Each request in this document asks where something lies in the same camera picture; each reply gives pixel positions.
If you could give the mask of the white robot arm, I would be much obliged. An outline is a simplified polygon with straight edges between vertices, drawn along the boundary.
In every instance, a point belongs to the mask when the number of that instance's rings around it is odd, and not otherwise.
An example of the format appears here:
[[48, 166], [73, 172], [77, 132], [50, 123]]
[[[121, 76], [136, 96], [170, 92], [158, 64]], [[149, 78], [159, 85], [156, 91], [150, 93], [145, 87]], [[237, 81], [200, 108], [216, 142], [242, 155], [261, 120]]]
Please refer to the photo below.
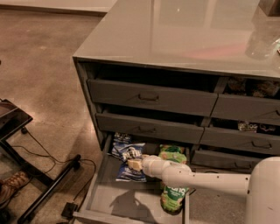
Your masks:
[[280, 224], [280, 157], [265, 158], [250, 174], [193, 172], [186, 164], [154, 155], [130, 159], [128, 165], [169, 187], [206, 188], [244, 197], [244, 224]]

